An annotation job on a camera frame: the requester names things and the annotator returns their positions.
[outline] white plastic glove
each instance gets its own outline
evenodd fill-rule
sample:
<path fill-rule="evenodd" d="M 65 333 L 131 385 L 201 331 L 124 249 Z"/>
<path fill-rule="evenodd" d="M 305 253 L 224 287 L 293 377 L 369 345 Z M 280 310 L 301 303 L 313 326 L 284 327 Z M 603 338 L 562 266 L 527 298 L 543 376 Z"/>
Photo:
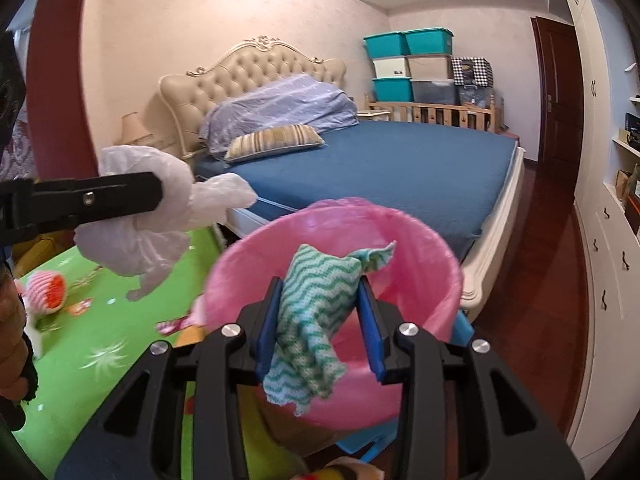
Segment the white plastic glove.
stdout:
<path fill-rule="evenodd" d="M 189 248 L 185 231 L 226 222 L 228 208 L 253 205 L 255 191 L 235 173 L 194 183 L 188 165 L 148 146 L 111 146 L 102 150 L 100 174 L 152 171 L 162 181 L 162 200 L 154 211 L 84 224 L 76 245 L 85 258 L 121 276 L 139 276 L 137 301 L 158 287 Z"/>

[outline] wooden crib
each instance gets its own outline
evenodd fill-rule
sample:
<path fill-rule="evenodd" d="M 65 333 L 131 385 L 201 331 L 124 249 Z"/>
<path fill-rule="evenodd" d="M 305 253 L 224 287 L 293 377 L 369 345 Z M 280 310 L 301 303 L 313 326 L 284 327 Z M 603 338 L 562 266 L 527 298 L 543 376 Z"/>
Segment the wooden crib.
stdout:
<path fill-rule="evenodd" d="M 390 121 L 444 124 L 472 128 L 484 132 L 498 132 L 502 127 L 502 103 L 497 104 L 491 98 L 489 108 L 474 106 L 452 106 L 424 103 L 371 102 L 366 96 L 367 110 L 388 110 Z"/>

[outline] upholstered headboard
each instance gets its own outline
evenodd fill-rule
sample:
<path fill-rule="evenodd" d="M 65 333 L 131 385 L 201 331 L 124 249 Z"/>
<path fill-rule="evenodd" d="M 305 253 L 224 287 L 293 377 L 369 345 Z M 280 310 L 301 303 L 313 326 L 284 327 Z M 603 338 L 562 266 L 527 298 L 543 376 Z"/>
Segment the upholstered headboard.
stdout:
<path fill-rule="evenodd" d="M 307 57 L 278 39 L 259 36 L 237 44 L 210 68 L 199 67 L 185 75 L 161 78 L 160 96 L 174 117 L 183 158 L 190 158 L 202 148 L 198 131 L 204 116 L 214 106 L 276 79 L 303 72 L 341 88 L 347 66 L 339 59 Z"/>

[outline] white bed frame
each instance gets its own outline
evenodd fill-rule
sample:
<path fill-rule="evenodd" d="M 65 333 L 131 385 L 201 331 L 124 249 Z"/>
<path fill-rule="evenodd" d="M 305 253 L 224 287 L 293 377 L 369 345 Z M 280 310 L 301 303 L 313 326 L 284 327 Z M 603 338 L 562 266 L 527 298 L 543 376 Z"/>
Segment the white bed frame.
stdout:
<path fill-rule="evenodd" d="M 190 160 L 202 150 L 197 133 L 205 114 L 213 106 L 301 72 L 342 87 L 346 65 L 338 59 L 325 61 L 307 57 L 278 39 L 259 36 L 237 44 L 210 68 L 199 67 L 185 75 L 164 76 L 159 82 L 159 93 L 174 118 L 182 158 Z M 480 314 L 500 271 L 513 231 L 523 175 L 524 149 L 517 148 L 498 202 L 482 225 L 482 236 L 462 263 L 461 307 L 470 320 Z M 226 226 L 242 238 L 267 223 L 248 210 L 234 209 L 228 212 Z"/>

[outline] metal screw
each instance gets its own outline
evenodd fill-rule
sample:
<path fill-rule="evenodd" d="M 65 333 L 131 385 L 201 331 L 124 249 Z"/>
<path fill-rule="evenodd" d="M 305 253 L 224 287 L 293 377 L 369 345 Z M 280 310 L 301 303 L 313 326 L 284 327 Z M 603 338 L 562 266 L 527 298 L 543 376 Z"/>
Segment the metal screw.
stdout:
<path fill-rule="evenodd" d="M 82 203 L 87 207 L 92 206 L 95 203 L 94 192 L 90 191 L 82 195 Z"/>
<path fill-rule="evenodd" d="M 236 337 L 242 332 L 240 325 L 236 323 L 229 323 L 222 327 L 222 335 L 224 337 Z"/>
<path fill-rule="evenodd" d="M 169 349 L 169 343 L 167 341 L 155 341 L 151 343 L 151 353 L 153 355 L 164 354 Z"/>
<path fill-rule="evenodd" d="M 402 323 L 398 329 L 402 335 L 413 337 L 418 333 L 418 326 L 414 323 Z"/>
<path fill-rule="evenodd" d="M 479 354 L 486 354 L 489 350 L 491 350 L 491 345 L 484 339 L 476 339 L 471 343 L 471 348 L 474 350 L 474 352 L 478 352 Z"/>

